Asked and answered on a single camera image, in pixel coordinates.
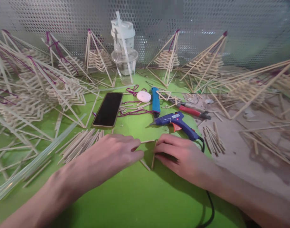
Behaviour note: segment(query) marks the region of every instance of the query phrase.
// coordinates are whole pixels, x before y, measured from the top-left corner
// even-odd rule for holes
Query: bundle of sticks
[[[90,148],[93,144],[98,142],[104,136],[104,130],[84,130],[82,132],[77,133],[72,139],[70,139],[65,145],[63,145],[60,149],[58,149],[55,153],[61,151],[65,146],[67,146],[60,156],[63,156],[61,160],[58,162],[60,164],[66,164],[73,159],[77,158],[83,152],[85,152],[88,148]]]
[[[214,130],[210,126],[203,127],[204,139],[211,154],[225,154],[226,148],[220,139],[216,122],[214,122]]]

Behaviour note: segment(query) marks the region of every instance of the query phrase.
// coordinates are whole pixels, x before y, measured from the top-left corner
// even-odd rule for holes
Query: pliers
[[[175,104],[175,100],[174,99],[169,99],[169,101],[171,101],[173,104]],[[181,111],[183,112],[186,112],[186,113],[189,113],[191,115],[194,115],[194,116],[197,116],[197,117],[200,117],[202,119],[211,119],[211,116],[208,116],[207,114],[209,112],[205,111],[203,113],[193,109],[191,107],[191,105],[189,104],[186,104],[186,102],[179,102],[177,105],[176,105]]]

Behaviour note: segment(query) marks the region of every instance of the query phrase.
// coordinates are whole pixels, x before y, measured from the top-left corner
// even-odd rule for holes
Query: smartphone
[[[122,93],[107,93],[97,112],[97,115],[94,118],[92,125],[113,128],[116,124],[122,98]]]

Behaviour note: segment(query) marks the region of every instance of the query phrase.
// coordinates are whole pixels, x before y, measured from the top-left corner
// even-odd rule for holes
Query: perforated metal sheet
[[[84,58],[88,28],[113,50],[110,20],[116,10],[134,24],[139,66],[177,29],[181,63],[226,30],[226,65],[256,68],[290,58],[289,0],[0,0],[0,29],[43,48],[39,37],[53,32]]]

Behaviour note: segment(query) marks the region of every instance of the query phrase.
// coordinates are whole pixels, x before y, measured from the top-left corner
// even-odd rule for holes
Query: clear plastic cup
[[[125,54],[122,54],[122,52],[114,50],[111,53],[111,58],[116,63],[117,72],[121,78],[121,82],[125,86],[133,84],[133,78],[130,78],[129,68],[131,70],[131,76],[133,76],[136,71],[136,61],[138,57],[139,54],[135,49],[128,53],[128,59]]]

